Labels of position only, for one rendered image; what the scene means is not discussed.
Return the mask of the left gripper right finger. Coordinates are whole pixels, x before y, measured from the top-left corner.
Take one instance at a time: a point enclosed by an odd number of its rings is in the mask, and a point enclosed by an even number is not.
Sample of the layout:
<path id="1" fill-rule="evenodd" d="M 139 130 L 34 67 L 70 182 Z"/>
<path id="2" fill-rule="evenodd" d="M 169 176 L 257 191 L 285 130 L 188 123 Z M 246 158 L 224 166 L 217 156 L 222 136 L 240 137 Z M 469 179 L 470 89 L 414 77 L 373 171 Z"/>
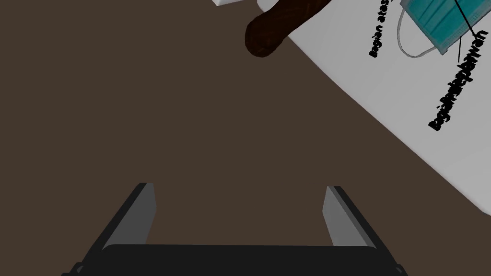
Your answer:
<path id="1" fill-rule="evenodd" d="M 388 254 L 386 245 L 341 186 L 328 186 L 322 214 L 334 246 L 373 247 Z"/>

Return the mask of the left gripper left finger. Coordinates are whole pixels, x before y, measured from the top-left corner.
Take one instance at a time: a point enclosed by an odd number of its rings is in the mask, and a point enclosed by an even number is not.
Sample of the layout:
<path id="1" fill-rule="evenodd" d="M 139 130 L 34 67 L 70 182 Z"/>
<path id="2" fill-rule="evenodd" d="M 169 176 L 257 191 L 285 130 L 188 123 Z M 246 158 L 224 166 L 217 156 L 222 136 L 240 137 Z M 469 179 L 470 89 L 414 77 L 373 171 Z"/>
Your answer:
<path id="1" fill-rule="evenodd" d="M 156 214 L 153 183 L 139 183 L 110 219 L 88 254 L 112 244 L 145 244 Z"/>

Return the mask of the white sheet with teal mask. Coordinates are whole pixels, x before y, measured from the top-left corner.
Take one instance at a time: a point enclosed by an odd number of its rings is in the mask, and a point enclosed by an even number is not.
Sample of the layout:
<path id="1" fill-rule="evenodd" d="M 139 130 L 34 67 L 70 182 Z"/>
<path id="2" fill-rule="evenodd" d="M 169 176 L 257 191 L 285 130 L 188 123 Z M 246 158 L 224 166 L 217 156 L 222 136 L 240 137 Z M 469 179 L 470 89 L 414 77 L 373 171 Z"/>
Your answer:
<path id="1" fill-rule="evenodd" d="M 299 48 L 345 93 L 381 122 L 478 209 L 491 215 L 491 13 L 473 28 L 489 34 L 450 110 L 450 121 L 434 131 L 440 99 L 459 72 L 472 35 L 441 55 L 393 0 L 382 25 L 382 46 L 373 46 L 381 0 L 332 0 L 290 34 Z"/>

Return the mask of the dark brown rounded bar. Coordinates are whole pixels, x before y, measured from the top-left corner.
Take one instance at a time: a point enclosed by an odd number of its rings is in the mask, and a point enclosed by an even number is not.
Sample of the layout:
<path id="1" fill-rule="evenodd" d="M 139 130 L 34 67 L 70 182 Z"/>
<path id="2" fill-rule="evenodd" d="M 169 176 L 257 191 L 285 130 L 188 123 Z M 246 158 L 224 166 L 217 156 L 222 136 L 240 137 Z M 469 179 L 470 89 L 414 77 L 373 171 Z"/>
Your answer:
<path id="1" fill-rule="evenodd" d="M 320 13 L 332 0 L 278 0 L 245 30 L 245 47 L 255 57 L 272 54 L 295 29 Z"/>

